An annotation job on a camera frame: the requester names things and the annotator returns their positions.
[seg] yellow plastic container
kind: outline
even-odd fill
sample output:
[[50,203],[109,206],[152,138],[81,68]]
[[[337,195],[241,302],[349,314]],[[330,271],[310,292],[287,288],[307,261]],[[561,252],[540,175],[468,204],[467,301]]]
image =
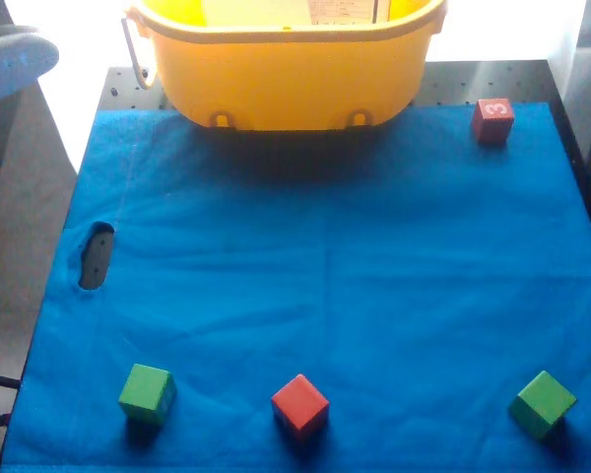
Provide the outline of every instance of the yellow plastic container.
[[[170,102],[204,126],[328,130],[375,125],[418,92],[446,0],[392,0],[390,21],[210,28],[200,0],[136,0],[126,12],[154,45]],[[136,77],[145,81],[123,20]]]

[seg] cube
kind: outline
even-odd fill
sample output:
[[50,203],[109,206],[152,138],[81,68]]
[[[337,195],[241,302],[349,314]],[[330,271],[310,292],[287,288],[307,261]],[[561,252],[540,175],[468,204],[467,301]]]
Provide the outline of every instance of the cube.
[[130,419],[161,426],[166,420],[175,392],[170,372],[134,365],[118,404]]
[[543,439],[576,398],[548,372],[540,372],[510,404],[510,415],[533,438]]
[[274,413],[298,441],[306,441],[324,426],[330,403],[302,374],[272,397]]
[[473,115],[473,131],[484,145],[503,146],[514,123],[514,111],[508,99],[478,101]]

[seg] bin rim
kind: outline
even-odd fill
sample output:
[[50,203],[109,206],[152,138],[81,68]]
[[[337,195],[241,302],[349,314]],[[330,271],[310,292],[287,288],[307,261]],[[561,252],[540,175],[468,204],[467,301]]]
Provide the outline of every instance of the bin rim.
[[195,44],[361,42],[391,39],[412,33],[431,22],[438,23],[446,15],[446,3],[447,0],[429,0],[421,9],[401,19],[366,25],[199,27],[169,20],[151,10],[142,0],[133,0],[126,14],[138,25],[153,32]]

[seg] oval cutout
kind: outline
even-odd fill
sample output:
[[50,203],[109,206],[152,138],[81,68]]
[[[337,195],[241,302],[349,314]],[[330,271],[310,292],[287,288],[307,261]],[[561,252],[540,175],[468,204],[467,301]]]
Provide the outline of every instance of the oval cutout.
[[114,244],[114,228],[98,222],[93,225],[86,248],[81,253],[79,286],[92,291],[105,282]]

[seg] white background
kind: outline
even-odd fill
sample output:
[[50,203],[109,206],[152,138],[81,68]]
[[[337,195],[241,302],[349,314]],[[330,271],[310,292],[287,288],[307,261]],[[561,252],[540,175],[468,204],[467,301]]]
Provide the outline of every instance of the white background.
[[[120,0],[6,0],[17,25],[42,29],[59,64],[39,79],[66,153],[79,169],[107,68],[129,65]],[[549,59],[566,90],[586,0],[449,0],[427,61]]]

